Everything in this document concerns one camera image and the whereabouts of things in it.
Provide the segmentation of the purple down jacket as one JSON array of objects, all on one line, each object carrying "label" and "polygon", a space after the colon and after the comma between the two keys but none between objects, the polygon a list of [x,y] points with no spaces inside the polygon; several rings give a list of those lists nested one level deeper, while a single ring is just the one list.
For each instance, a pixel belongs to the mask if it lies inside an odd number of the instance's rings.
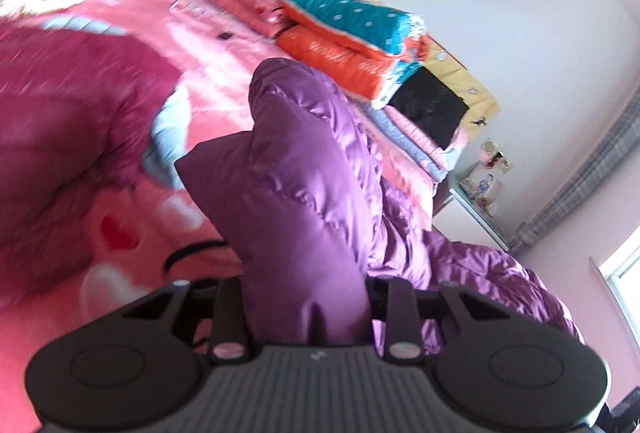
[{"label": "purple down jacket", "polygon": [[504,252],[421,227],[352,105],[325,74],[269,58],[248,88],[254,125],[201,142],[177,171],[242,265],[248,327],[262,343],[382,342],[368,277],[416,289],[459,283],[577,337],[566,306]]}]

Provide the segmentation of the pink bed blanket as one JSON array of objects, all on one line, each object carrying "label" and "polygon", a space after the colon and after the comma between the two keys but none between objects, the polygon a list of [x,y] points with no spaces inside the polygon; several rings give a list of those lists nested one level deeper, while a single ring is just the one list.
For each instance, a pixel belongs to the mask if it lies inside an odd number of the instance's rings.
[{"label": "pink bed blanket", "polygon": [[[279,49],[200,0],[85,0],[72,16],[102,20],[151,46],[181,72],[192,119],[188,144],[252,126],[247,89],[258,63]],[[39,26],[39,17],[17,21]],[[37,418],[24,372],[41,346],[166,283],[165,257],[212,239],[215,227],[191,198],[142,175],[132,188],[104,186],[86,218],[90,263],[54,288],[1,306],[1,427],[30,432]]]}]

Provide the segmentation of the grey plaid curtain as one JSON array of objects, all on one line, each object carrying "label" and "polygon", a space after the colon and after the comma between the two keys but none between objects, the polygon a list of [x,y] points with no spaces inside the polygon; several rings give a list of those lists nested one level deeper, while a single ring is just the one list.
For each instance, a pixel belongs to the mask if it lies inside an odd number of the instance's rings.
[{"label": "grey plaid curtain", "polygon": [[516,257],[532,249],[541,238],[588,200],[639,145],[639,89],[628,100],[592,153],[556,195],[528,222],[518,226],[510,244]]}]

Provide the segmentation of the white nightstand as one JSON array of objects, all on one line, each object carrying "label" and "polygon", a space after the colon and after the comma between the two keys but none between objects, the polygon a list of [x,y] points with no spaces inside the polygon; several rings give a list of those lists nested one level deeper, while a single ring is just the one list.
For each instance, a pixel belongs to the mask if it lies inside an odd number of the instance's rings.
[{"label": "white nightstand", "polygon": [[433,227],[450,241],[509,251],[498,224],[462,190],[455,180],[442,182],[434,197]]}]

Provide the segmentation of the nightstand photo items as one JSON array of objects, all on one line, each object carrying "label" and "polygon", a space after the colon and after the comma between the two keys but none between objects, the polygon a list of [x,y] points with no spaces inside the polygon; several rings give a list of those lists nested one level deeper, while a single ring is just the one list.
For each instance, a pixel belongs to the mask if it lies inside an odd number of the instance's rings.
[{"label": "nightstand photo items", "polygon": [[459,178],[458,184],[470,200],[489,216],[497,214],[497,200],[512,161],[492,139],[480,145],[480,159]]}]

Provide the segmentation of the light blue garment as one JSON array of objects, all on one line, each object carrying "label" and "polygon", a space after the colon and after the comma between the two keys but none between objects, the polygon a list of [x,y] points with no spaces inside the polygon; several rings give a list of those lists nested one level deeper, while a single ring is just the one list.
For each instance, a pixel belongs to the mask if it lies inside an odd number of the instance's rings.
[{"label": "light blue garment", "polygon": [[[45,21],[45,30],[84,31],[99,35],[126,35],[120,26],[96,19],[77,16],[55,16]],[[186,154],[189,126],[192,119],[188,88],[178,84],[155,115],[148,147],[142,156],[144,171],[160,185],[173,190],[183,190],[183,182],[175,162]]]}]

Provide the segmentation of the pink lilac folded bedding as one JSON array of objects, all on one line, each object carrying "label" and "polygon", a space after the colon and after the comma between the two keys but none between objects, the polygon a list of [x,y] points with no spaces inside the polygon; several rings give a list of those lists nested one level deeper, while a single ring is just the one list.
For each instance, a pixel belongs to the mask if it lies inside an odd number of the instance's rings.
[{"label": "pink lilac folded bedding", "polygon": [[387,139],[405,151],[436,182],[444,180],[454,169],[463,149],[468,145],[468,135],[461,125],[454,131],[449,145],[442,148],[430,135],[393,107],[375,110],[364,104],[360,109]]}]

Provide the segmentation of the magenta down jacket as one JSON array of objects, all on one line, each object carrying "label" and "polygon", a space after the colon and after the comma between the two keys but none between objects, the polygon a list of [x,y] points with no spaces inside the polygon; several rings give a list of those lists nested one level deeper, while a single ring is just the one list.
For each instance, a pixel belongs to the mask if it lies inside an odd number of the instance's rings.
[{"label": "magenta down jacket", "polygon": [[86,267],[104,186],[132,188],[181,72],[129,34],[1,26],[1,306]]}]

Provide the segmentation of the black folded cloth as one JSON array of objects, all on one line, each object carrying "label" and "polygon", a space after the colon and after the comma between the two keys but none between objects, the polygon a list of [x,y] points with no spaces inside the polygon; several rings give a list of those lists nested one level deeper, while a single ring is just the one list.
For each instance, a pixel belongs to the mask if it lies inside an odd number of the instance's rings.
[{"label": "black folded cloth", "polygon": [[405,79],[390,105],[442,149],[450,145],[469,110],[461,97],[424,67]]}]

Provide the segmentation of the teal orange folded quilt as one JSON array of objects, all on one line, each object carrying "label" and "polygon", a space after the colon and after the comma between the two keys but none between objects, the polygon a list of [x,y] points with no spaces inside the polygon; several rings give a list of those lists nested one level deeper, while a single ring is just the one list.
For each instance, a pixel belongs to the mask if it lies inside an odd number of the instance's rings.
[{"label": "teal orange folded quilt", "polygon": [[381,109],[430,51],[423,19],[368,0],[281,0],[293,25],[277,43],[348,96]]}]

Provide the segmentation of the yellow headboard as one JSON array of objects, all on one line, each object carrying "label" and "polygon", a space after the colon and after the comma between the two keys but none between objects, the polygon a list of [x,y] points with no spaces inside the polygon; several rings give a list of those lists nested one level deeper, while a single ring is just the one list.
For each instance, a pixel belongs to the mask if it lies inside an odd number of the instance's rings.
[{"label": "yellow headboard", "polygon": [[[370,0],[370,2],[383,3],[382,0]],[[499,113],[500,106],[496,97],[454,54],[436,41],[433,35],[430,36],[430,53],[424,61],[424,66],[461,97],[469,107],[461,124],[468,135],[469,142],[473,142]]]}]

